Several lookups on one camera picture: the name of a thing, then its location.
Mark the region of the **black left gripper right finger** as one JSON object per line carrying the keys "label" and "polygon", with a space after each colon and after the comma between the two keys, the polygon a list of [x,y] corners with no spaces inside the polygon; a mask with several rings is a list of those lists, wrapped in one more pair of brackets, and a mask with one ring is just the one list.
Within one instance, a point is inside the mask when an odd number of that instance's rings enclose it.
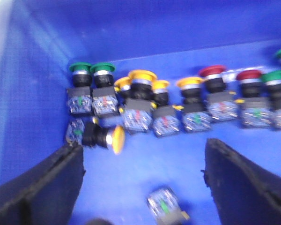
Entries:
{"label": "black left gripper right finger", "polygon": [[281,225],[281,177],[219,139],[206,141],[203,178],[222,225]]}

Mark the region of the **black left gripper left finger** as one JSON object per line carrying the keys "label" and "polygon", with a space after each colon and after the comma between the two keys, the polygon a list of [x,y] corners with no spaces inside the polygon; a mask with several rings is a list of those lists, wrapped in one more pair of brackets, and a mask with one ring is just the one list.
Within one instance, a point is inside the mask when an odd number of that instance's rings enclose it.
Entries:
{"label": "black left gripper left finger", "polygon": [[85,174],[83,148],[66,144],[0,186],[0,225],[67,225]]}

